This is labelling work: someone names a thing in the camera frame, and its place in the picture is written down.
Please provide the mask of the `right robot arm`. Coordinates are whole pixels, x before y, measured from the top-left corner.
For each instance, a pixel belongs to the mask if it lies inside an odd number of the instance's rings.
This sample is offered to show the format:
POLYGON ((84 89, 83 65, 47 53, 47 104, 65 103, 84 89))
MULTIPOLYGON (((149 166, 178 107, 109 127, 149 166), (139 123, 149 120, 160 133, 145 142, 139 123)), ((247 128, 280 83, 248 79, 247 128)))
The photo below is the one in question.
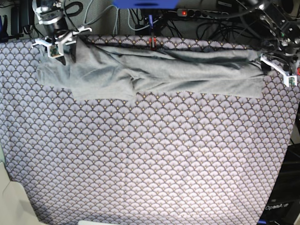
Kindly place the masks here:
POLYGON ((38 24, 43 25, 46 36, 36 38, 33 46, 41 45, 45 48, 49 58, 58 60, 66 65, 65 50, 68 50, 73 62, 76 62, 77 35, 89 31, 85 26, 69 28, 67 21, 83 10, 83 4, 76 1, 66 5, 64 0, 34 0, 32 9, 38 24))

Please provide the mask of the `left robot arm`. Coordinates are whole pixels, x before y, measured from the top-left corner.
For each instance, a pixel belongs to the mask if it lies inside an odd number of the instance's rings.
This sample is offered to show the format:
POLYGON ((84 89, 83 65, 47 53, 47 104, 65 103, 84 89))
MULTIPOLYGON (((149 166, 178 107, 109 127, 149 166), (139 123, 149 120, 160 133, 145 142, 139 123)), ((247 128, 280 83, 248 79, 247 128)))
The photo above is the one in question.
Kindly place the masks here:
POLYGON ((216 11, 201 13, 220 21, 240 21, 259 41, 260 60, 283 75, 285 86, 296 85, 300 66, 300 20, 290 16, 293 1, 218 0, 216 11))

